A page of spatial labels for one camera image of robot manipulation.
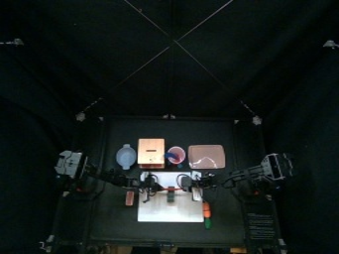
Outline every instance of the black tabletop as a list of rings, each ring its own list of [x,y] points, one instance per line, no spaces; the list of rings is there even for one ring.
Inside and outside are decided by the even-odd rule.
[[[88,156],[94,158],[92,161],[101,170],[121,170],[114,158],[116,152],[122,144],[129,144],[137,151],[140,138],[162,138],[165,149],[180,146],[185,152],[190,145],[222,145],[225,167],[208,170],[216,175],[217,182],[226,177],[228,171],[257,165],[264,156],[260,130],[250,121],[105,117],[100,125],[101,131],[96,138],[85,137],[85,132],[96,131],[86,128],[81,133],[84,137],[78,140],[88,147]],[[181,169],[166,165],[164,171],[192,171],[188,160],[182,162]],[[137,164],[124,173],[138,176]],[[92,202],[88,242],[133,246],[157,246],[161,243],[185,247],[244,245],[241,208],[229,190],[217,188],[216,191],[204,191],[204,199],[212,210],[209,230],[200,222],[137,222],[137,196],[133,206],[128,207],[124,205],[124,189],[98,183],[97,190],[102,190],[102,193]]]

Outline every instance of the black ceiling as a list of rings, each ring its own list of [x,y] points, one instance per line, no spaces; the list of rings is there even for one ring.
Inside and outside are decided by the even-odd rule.
[[[1,2],[5,54],[72,114],[264,116],[337,37],[336,0]]]

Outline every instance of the red object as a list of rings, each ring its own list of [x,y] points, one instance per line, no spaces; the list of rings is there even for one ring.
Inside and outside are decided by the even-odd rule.
[[[132,204],[133,204],[133,191],[128,191],[125,193],[125,202],[124,202],[124,204],[126,206],[132,206]]]
[[[204,217],[210,218],[210,209],[209,209],[209,204],[206,202],[202,202],[202,211],[204,211]]]

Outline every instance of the orange box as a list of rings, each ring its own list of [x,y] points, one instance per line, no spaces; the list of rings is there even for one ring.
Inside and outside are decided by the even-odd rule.
[[[137,164],[140,169],[164,169],[164,139],[138,139]]]

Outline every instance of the small container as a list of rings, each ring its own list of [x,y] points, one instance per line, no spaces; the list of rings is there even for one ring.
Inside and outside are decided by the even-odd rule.
[[[129,144],[124,144],[116,153],[116,161],[121,165],[124,170],[129,170],[129,167],[136,161],[136,152],[130,148]]]
[[[168,161],[177,165],[185,160],[185,151],[181,147],[170,147],[168,153],[173,154],[176,158],[169,157]]]

